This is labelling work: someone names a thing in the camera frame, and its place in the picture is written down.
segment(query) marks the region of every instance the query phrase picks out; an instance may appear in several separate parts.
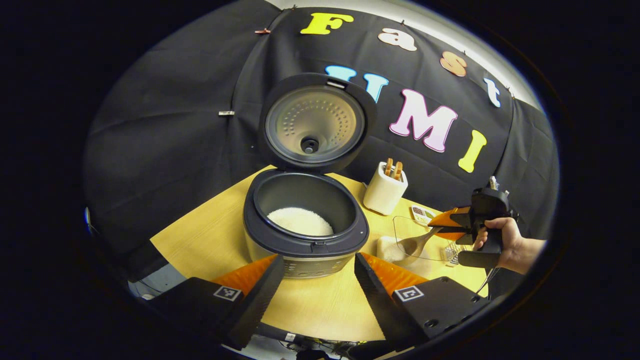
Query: person's hand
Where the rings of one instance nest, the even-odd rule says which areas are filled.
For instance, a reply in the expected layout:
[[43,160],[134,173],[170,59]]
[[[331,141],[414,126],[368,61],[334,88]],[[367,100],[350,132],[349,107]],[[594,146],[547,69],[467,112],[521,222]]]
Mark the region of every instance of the person's hand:
[[516,220],[513,220],[513,218],[495,218],[486,220],[484,226],[478,231],[476,242],[474,242],[474,250],[480,249],[486,242],[488,236],[487,227],[489,229],[502,229],[502,254],[498,259],[497,267],[509,267],[508,264],[515,258],[523,242]]

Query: table surface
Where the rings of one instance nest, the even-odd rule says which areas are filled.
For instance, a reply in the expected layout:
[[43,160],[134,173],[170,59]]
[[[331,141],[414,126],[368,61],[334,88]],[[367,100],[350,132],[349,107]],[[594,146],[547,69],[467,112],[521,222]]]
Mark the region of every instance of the table surface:
[[[151,238],[158,251],[184,277],[205,280],[231,272],[251,262],[244,240],[242,211],[244,198],[253,178],[268,166],[240,181],[211,200],[190,211]],[[337,174],[328,176],[340,181],[358,200],[369,223],[369,239],[360,250],[376,255],[380,236],[395,237],[396,229],[415,236],[424,227],[411,220],[410,206],[415,202],[401,199],[393,214],[383,216],[362,205],[365,185]],[[440,212],[427,206],[423,208]],[[440,249],[447,240],[434,236],[427,242],[423,254],[430,259],[417,259],[406,268],[427,279],[448,276],[472,291],[482,285],[484,269],[462,265],[446,266]],[[283,279],[262,322],[296,334],[327,340],[384,340],[382,330],[369,307],[360,284],[353,273],[354,258],[338,273],[317,279]],[[480,292],[487,296],[486,287]]]

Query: white wall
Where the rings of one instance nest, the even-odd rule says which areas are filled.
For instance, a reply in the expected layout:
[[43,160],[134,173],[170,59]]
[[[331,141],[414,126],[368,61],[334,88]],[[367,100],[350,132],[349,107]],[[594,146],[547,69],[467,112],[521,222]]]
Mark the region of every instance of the white wall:
[[514,97],[544,111],[531,86],[507,59],[494,48],[453,21],[415,3],[403,0],[267,0],[280,9],[295,4],[304,7],[329,7],[357,10],[404,23],[434,36],[459,51],[465,51],[480,66],[508,87]]

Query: inner pot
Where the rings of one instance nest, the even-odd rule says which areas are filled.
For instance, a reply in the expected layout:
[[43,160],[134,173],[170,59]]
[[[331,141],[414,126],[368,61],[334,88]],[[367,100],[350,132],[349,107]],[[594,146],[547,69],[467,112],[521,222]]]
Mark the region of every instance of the inner pot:
[[[309,240],[336,238],[353,227],[356,206],[350,193],[313,174],[280,174],[266,179],[254,192],[258,214],[269,225],[298,238]],[[271,221],[267,215],[282,208],[313,211],[332,227],[333,234],[311,236],[294,233]]]

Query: white box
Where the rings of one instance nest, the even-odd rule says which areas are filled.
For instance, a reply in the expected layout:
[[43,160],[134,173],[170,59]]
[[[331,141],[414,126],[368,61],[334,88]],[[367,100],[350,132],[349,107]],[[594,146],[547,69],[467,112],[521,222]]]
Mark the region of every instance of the white box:
[[364,193],[362,204],[367,209],[373,210],[382,215],[389,215],[394,212],[396,205],[402,198],[409,182],[406,180],[404,171],[400,171],[400,180],[385,175],[387,163],[382,161],[378,164],[378,169],[373,174],[373,178]]

